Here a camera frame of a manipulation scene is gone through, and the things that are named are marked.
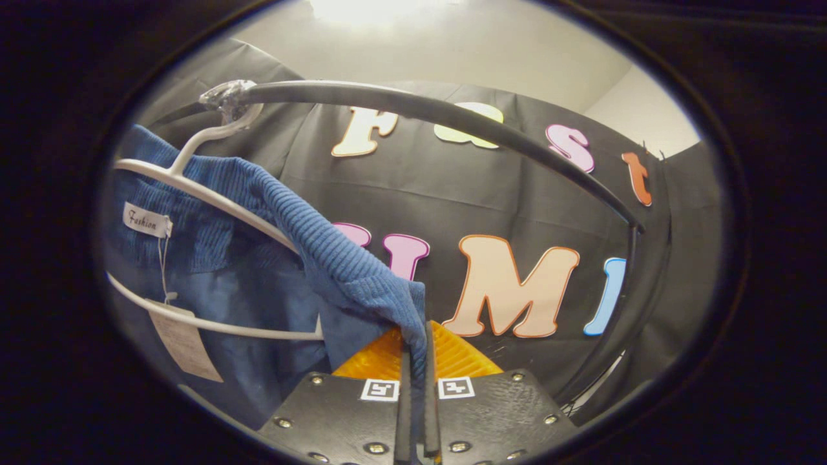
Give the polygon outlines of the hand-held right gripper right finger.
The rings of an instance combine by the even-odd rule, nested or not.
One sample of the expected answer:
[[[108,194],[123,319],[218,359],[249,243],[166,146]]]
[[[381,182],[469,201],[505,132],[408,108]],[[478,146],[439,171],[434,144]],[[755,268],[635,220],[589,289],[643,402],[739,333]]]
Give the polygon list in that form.
[[[426,329],[423,441],[436,465],[528,465],[575,436],[529,371],[500,369],[440,324]]]

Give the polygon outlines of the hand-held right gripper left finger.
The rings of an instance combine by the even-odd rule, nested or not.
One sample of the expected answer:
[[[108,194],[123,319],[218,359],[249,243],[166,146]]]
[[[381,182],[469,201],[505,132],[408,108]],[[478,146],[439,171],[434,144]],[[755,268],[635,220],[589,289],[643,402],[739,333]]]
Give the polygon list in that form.
[[[391,329],[333,373],[308,373],[258,432],[305,465],[410,465],[410,366]]]

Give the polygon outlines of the blue corduroy jacket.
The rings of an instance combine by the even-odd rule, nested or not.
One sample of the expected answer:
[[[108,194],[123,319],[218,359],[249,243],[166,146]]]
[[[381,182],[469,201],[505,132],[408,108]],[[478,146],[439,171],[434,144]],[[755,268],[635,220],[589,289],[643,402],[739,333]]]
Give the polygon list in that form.
[[[184,174],[280,229],[280,242],[165,183],[114,170],[99,207],[106,270],[124,287],[203,320],[311,332],[322,340],[271,340],[202,329],[187,335],[195,376],[174,361],[147,310],[112,292],[114,314],[143,357],[174,385],[192,388],[251,429],[311,371],[340,368],[387,330],[410,345],[414,400],[426,373],[425,286],[393,274],[264,168],[239,157],[193,156]]]

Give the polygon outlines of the white hanger with taped hook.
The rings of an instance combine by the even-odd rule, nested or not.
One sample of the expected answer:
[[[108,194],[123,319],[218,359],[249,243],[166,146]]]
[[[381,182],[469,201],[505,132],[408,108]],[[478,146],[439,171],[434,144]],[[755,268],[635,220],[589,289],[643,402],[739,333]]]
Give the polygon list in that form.
[[[195,133],[195,135],[192,136],[186,144],[184,144],[184,147],[181,149],[180,153],[178,153],[177,157],[175,157],[171,167],[169,168],[159,167],[159,165],[144,161],[137,161],[134,159],[118,160],[113,164],[113,168],[115,168],[115,170],[130,171],[141,174],[141,176],[146,176],[156,181],[165,183],[168,186],[174,187],[183,193],[197,198],[197,200],[209,204],[213,208],[221,210],[224,214],[229,214],[231,217],[236,218],[236,220],[248,224],[248,226],[253,227],[266,236],[269,236],[269,238],[280,242],[284,247],[287,247],[290,251],[293,251],[293,253],[296,254],[298,251],[295,245],[293,245],[292,242],[287,239],[287,236],[284,235],[281,230],[278,230],[277,227],[263,220],[263,218],[253,214],[253,212],[242,208],[240,204],[233,202],[230,198],[226,198],[225,196],[216,193],[212,189],[201,185],[201,183],[190,180],[183,174],[186,165],[188,165],[188,162],[192,156],[194,156],[195,150],[197,150],[198,147],[201,147],[201,144],[208,141],[229,138],[230,136],[236,135],[237,133],[248,129],[259,117],[262,110],[263,104],[251,104],[251,106],[248,106],[246,113],[233,123],[219,127],[210,127],[210,129],[199,130],[199,132]],[[210,320],[202,320],[201,318],[175,312],[171,308],[166,307],[165,304],[158,304],[156,302],[151,302],[147,298],[139,297],[138,294],[135,294],[130,291],[130,289],[127,289],[110,273],[107,273],[107,279],[117,292],[126,297],[127,300],[142,309],[147,310],[149,313],[160,315],[168,318],[169,320],[174,320],[183,324],[188,324],[197,327],[198,329],[225,333],[225,335],[253,336],[253,338],[268,338],[273,340],[323,339],[320,320],[317,321],[313,332],[256,329],[255,327],[242,327]]]

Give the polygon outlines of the black backdrop cloth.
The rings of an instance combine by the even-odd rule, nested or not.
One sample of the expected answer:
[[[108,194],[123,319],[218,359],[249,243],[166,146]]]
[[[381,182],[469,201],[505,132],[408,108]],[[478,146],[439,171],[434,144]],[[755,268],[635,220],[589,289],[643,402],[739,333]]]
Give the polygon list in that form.
[[[715,157],[695,144],[673,158],[554,104],[466,83],[401,81],[414,94],[484,104],[512,129],[583,167],[645,225],[644,244],[671,232],[652,314],[583,418],[654,380],[695,340],[711,312],[728,203]],[[555,395],[597,344],[617,300],[628,226],[596,198],[534,161],[481,141],[445,136],[400,117],[328,104],[267,104],[250,134],[210,142],[203,155],[266,168],[332,222],[428,242],[416,280],[426,317],[499,367],[526,368]],[[641,142],[646,141],[649,153]]]

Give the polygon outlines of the clear tape wad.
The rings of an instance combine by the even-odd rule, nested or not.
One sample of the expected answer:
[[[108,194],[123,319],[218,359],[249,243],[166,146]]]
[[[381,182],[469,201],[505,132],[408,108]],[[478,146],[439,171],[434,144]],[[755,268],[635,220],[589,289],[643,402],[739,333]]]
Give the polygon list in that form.
[[[221,125],[234,123],[243,117],[249,109],[249,105],[242,104],[240,98],[248,89],[256,86],[256,82],[248,79],[236,79],[225,83],[219,83],[216,87],[210,88],[198,98],[198,103],[207,110],[213,110],[221,114]]]

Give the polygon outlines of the black clothes rail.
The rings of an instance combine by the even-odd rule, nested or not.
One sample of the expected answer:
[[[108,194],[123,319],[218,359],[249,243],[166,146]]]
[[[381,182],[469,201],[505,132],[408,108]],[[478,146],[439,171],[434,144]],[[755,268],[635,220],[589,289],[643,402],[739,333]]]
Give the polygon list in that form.
[[[526,157],[547,170],[566,178],[592,198],[596,198],[612,210],[628,226],[628,256],[624,264],[624,276],[618,289],[612,314],[603,328],[598,342],[585,357],[581,367],[554,395],[568,406],[588,403],[596,397],[609,377],[617,373],[620,363],[632,356],[633,341],[651,316],[652,301],[660,294],[660,271],[671,255],[671,232],[667,231],[654,244],[644,244],[645,225],[633,214],[620,198],[590,174],[575,166],[564,156],[546,145],[529,138],[525,133],[504,123],[457,105],[427,98],[401,89],[331,80],[281,81],[261,83],[248,89],[240,98],[242,104],[307,103],[337,106],[357,106],[391,112],[401,117],[419,119],[460,130],[471,136]],[[199,114],[212,114],[222,118],[217,111],[207,110],[200,103],[190,103],[175,109],[151,123],[151,129],[161,129],[180,119]]]

